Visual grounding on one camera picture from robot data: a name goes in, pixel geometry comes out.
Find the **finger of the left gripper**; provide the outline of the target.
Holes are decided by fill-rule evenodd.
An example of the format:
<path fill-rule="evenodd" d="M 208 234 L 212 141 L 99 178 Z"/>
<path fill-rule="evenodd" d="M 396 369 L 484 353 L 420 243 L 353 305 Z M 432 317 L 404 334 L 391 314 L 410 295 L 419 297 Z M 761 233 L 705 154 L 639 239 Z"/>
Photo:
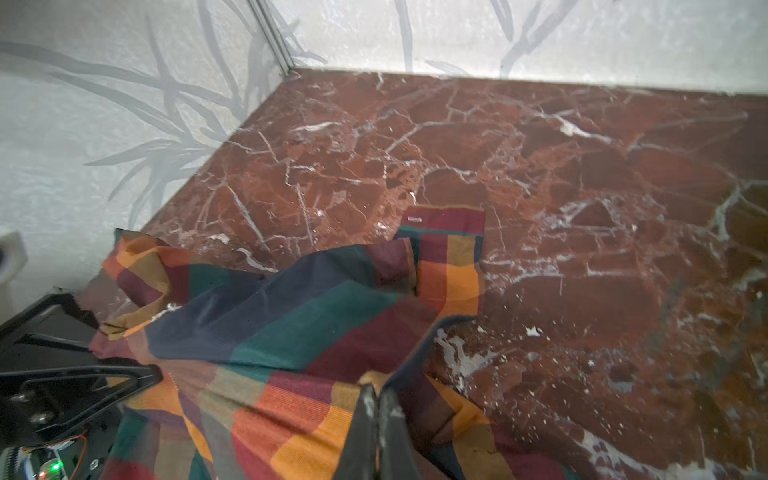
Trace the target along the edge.
<path fill-rule="evenodd" d="M 81 433 L 163 379 L 155 366 L 90 365 L 1 375 L 1 445 L 41 447 Z"/>
<path fill-rule="evenodd" d="M 82 309 L 73 294 L 54 292 L 1 326 L 1 350 L 14 345 L 33 345 L 87 351 L 97 329 L 94 314 Z"/>

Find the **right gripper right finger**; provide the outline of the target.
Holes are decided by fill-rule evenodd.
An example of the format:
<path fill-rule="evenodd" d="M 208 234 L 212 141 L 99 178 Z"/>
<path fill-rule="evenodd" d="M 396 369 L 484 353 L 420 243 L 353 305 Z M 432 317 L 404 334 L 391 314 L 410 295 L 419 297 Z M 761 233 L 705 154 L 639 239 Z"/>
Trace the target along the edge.
<path fill-rule="evenodd" d="M 378 402 L 378 478 L 421 480 L 405 413 L 392 389 L 383 390 Z"/>

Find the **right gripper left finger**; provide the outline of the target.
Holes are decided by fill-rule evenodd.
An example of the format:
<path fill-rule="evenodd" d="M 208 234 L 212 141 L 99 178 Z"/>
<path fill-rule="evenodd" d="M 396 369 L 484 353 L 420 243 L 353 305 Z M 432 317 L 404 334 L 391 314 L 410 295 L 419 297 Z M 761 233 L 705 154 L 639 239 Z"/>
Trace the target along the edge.
<path fill-rule="evenodd" d="M 333 480 L 377 478 L 378 397 L 374 386 L 360 391 L 348 435 Z"/>

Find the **multicolour plaid shirt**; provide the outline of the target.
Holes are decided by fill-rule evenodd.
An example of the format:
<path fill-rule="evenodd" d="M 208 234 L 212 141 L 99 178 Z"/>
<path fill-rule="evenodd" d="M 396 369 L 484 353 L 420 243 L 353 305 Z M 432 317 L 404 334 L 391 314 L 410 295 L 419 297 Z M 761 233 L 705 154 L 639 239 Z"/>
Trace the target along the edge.
<path fill-rule="evenodd" d="M 91 351 L 157 367 L 126 405 L 106 479 L 332 479 L 360 391 L 392 389 L 422 479 L 567 479 L 425 370 L 481 311 L 485 214 L 414 206 L 391 240 L 270 276 L 119 230 L 104 270 L 134 310 Z"/>

